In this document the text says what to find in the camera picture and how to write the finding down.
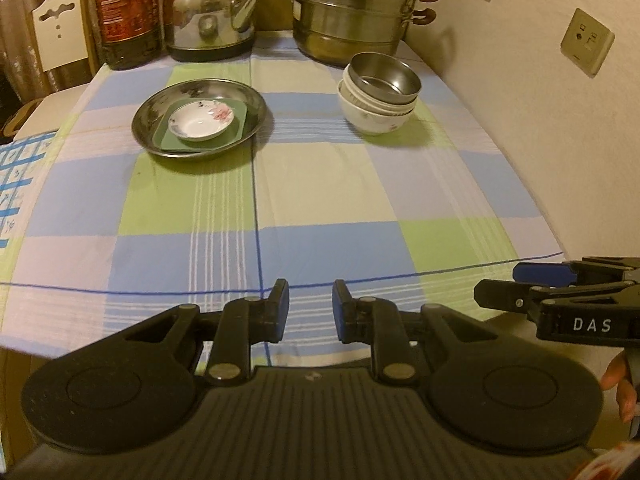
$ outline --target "oil bottle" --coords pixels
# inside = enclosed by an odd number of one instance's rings
[[[107,65],[126,70],[162,50],[158,0],[95,0]]]

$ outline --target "electrical outlet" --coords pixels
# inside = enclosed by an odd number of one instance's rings
[[[560,44],[562,53],[594,77],[616,35],[582,9],[575,9],[574,17]]]

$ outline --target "white bowl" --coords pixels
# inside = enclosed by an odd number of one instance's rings
[[[352,103],[360,108],[364,108],[365,110],[370,110],[371,112],[375,112],[381,115],[404,115],[409,113],[411,110],[415,108],[417,103],[417,99],[414,99],[408,104],[405,105],[395,105],[390,103],[385,103],[384,101],[380,101],[375,97],[371,97],[369,94],[363,92],[356,83],[354,83],[351,79],[351,75],[349,74],[349,66],[344,69],[342,72],[342,80],[344,81],[345,90],[351,94],[351,98],[348,95],[345,95],[347,99],[349,99]]]
[[[340,99],[340,108],[342,109],[344,118],[363,134],[379,135],[397,130],[414,112],[413,110],[410,110],[409,113],[400,116],[388,116],[369,112],[368,110],[359,108],[352,102],[347,101],[341,92],[343,84],[344,81],[340,81],[338,83],[338,99]]]
[[[169,116],[168,127],[176,137],[194,142],[217,137],[234,120],[233,109],[221,101],[194,101]]]

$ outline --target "wall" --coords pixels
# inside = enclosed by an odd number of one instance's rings
[[[616,34],[590,79],[560,53],[576,7]],[[510,159],[571,258],[640,256],[640,0],[441,0],[409,45]],[[517,316],[495,324],[535,340]],[[596,375],[615,349],[546,344]],[[592,444],[625,437],[614,393]]]

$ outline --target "metal tray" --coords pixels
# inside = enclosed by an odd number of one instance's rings
[[[246,121],[242,137],[218,150],[202,152],[173,152],[156,148],[152,144],[154,132],[169,106],[178,99],[237,99],[246,104]],[[262,96],[250,86],[227,79],[196,79],[167,88],[147,99],[133,116],[131,131],[138,144],[149,153],[169,158],[204,158],[217,155],[247,140],[260,129],[267,114],[267,105]]]

